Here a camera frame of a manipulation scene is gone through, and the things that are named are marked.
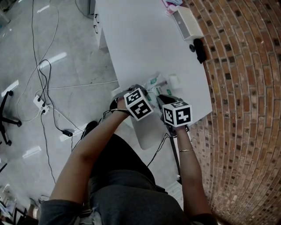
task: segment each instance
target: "gray shirt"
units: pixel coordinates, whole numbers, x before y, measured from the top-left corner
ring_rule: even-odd
[[[187,225],[178,202],[157,191],[155,185],[136,171],[110,171],[92,178],[92,212],[80,224],[95,225]],[[81,205],[50,200],[41,205],[40,225],[73,225],[81,217]],[[217,224],[210,214],[199,215],[201,224]]]

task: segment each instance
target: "electrical outlet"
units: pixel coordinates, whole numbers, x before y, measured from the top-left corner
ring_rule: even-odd
[[[47,114],[49,112],[49,106],[47,106],[46,104],[45,104],[45,106],[43,106],[44,102],[42,101],[42,99],[40,99],[40,101],[38,101],[38,99],[39,99],[39,96],[36,95],[33,100],[34,104],[40,109],[40,111],[45,110],[45,113],[43,113],[43,114]]]

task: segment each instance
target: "brick wall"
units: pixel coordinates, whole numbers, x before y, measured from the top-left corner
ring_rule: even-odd
[[[281,8],[186,0],[204,33],[213,112],[191,127],[212,211],[236,224],[281,217]]]

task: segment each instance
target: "wrist strap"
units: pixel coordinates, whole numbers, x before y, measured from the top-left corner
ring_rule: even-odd
[[[191,152],[193,149],[179,150],[179,152]]]

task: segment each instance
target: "concrete floor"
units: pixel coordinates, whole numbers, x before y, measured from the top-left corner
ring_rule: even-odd
[[[93,21],[77,10],[74,0],[52,0],[51,3],[58,8],[59,24],[54,42],[45,58],[49,60],[58,56],[63,58],[52,63],[50,88],[116,80],[109,53],[99,50],[96,45]],[[57,24],[56,8],[49,6],[41,10],[48,5],[48,0],[35,0],[34,3],[33,26],[38,60],[50,45]],[[19,80],[14,96],[8,99],[4,110],[10,118],[17,118],[17,100],[36,66],[32,49],[32,1],[16,2],[7,16],[11,22],[0,29],[0,92]],[[48,68],[44,68],[43,71],[48,73]],[[79,127],[101,118],[102,113],[110,105],[111,91],[118,86],[118,82],[115,82],[51,90],[50,97],[56,109]],[[33,99],[38,89],[40,89],[40,81],[37,73],[34,72],[18,105],[21,119],[29,120],[36,116],[38,110]],[[74,129],[63,117],[57,113],[55,115],[59,128]],[[43,123],[47,134],[50,164],[57,179],[71,153],[71,139],[64,142],[60,140],[61,132],[55,129],[52,111],[43,116]],[[40,116],[31,122],[23,122],[20,128],[10,124],[4,126],[13,144],[11,147],[0,145],[0,158],[8,162],[7,167],[1,172],[0,185],[9,184],[20,204],[28,207],[30,197],[38,199],[42,194],[49,196],[54,187]],[[156,143],[151,149],[142,150],[135,132],[126,124],[122,124],[116,133],[132,146],[146,164],[159,145]],[[80,135],[73,138],[74,145],[79,137]],[[36,146],[42,150],[28,158],[22,158],[27,150]],[[166,140],[150,169],[159,186],[167,187],[177,179],[176,164],[169,140]]]

